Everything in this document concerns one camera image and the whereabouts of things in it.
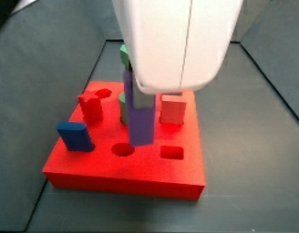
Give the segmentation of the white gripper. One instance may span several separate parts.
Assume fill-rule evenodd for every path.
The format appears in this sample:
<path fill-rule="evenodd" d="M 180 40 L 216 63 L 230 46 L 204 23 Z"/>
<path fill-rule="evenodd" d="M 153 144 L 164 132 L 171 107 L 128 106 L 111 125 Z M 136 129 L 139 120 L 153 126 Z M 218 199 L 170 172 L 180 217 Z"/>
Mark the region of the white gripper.
<path fill-rule="evenodd" d="M 136 109 L 153 106 L 155 96 L 147 94 L 199 90 L 215 78 L 242 3 L 243 0 L 112 0 L 135 74 Z"/>

